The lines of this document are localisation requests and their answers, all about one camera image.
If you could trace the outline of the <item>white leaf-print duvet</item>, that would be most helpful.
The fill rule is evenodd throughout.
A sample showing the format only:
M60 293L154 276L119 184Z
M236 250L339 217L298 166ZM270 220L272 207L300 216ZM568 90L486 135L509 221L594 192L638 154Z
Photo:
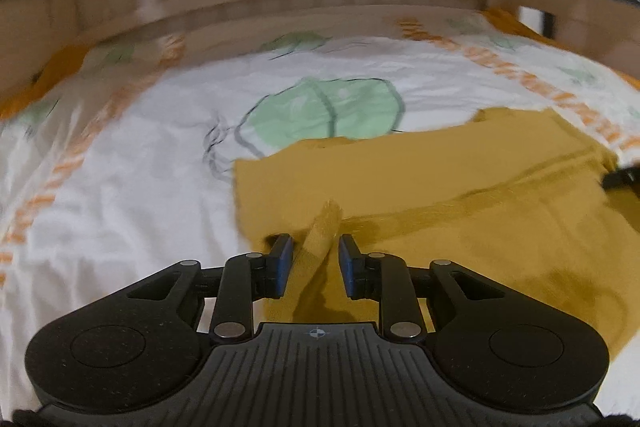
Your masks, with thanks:
M168 72L115 93L16 210L1 246L2 411L36 403L24 356L41 326L182 258L214 265L252 247L236 219L237 161L444 130L490 108L551 109L615 168L639 160L635 87L486 15L334 18L230 49L186 40ZM638 413L639 329L612 355L598 403Z

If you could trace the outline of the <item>mustard yellow knit sweater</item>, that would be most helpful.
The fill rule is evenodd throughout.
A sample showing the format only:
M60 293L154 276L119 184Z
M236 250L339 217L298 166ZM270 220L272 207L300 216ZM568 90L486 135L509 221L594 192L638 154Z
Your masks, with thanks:
M371 321L346 297L337 239L425 268L448 259L578 317L612 355L639 328L639 204L608 195L617 158L551 109L483 109L462 126L306 140L234 165L236 219L256 251L296 242L275 322Z

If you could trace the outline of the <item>orange bed sheet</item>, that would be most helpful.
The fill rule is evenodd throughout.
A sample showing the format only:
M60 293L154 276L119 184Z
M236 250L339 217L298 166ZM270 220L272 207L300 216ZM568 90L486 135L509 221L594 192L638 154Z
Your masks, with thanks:
M16 116L63 80L77 74L90 50L86 44L71 44L55 52L30 86L1 101L0 118L8 120Z

